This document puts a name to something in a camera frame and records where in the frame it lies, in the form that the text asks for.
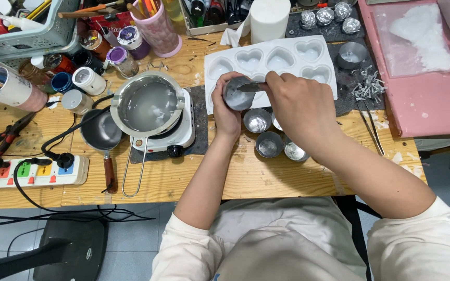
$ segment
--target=foil-wrapped object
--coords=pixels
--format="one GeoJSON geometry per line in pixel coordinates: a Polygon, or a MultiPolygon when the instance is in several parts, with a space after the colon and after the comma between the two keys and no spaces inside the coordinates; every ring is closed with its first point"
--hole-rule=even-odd
{"type": "Polygon", "coordinates": [[[331,8],[325,7],[317,12],[317,22],[324,26],[330,24],[334,19],[334,11],[331,8]]]}
{"type": "Polygon", "coordinates": [[[334,20],[343,22],[352,13],[352,8],[346,2],[339,2],[334,6],[334,20]]]}
{"type": "Polygon", "coordinates": [[[341,30],[344,34],[356,33],[360,30],[360,22],[353,17],[347,17],[347,19],[343,22],[343,25],[341,25],[341,30]]]}
{"type": "Polygon", "coordinates": [[[302,11],[302,19],[299,22],[299,26],[302,29],[309,30],[316,26],[316,14],[311,10],[302,11]]]}

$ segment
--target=pliers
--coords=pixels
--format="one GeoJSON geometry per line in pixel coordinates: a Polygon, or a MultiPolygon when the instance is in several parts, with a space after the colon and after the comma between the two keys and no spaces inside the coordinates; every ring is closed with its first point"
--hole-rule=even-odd
{"type": "Polygon", "coordinates": [[[20,136],[18,133],[22,131],[23,128],[25,128],[30,121],[34,118],[36,115],[36,112],[31,112],[15,122],[13,125],[8,125],[6,130],[2,133],[0,133],[0,156],[8,150],[9,146],[13,142],[13,140],[20,136]]]}

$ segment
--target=white silicone mold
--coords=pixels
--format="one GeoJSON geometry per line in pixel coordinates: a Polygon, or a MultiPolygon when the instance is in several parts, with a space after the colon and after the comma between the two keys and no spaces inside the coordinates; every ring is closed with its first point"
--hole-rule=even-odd
{"type": "MultiPolygon", "coordinates": [[[[337,99],[334,67],[322,35],[276,39],[251,46],[231,48],[204,57],[206,110],[213,114],[211,92],[220,75],[237,71],[255,81],[265,81],[269,71],[291,73],[328,84],[337,99]]],[[[270,106],[265,92],[256,93],[251,108],[270,106]]]]}

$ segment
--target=blue paint jar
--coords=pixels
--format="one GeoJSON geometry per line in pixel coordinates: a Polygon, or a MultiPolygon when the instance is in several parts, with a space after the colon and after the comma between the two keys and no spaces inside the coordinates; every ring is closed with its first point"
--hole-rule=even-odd
{"type": "Polygon", "coordinates": [[[67,93],[67,91],[76,89],[81,93],[86,93],[80,87],[72,83],[72,75],[67,72],[59,72],[52,78],[52,88],[59,93],[67,93]]]}

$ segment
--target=plastic bag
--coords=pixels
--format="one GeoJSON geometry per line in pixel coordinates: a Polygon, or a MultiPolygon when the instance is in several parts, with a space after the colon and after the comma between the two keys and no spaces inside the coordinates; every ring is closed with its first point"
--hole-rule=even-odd
{"type": "Polygon", "coordinates": [[[376,5],[373,14],[390,78],[450,72],[437,4],[376,5]]]}

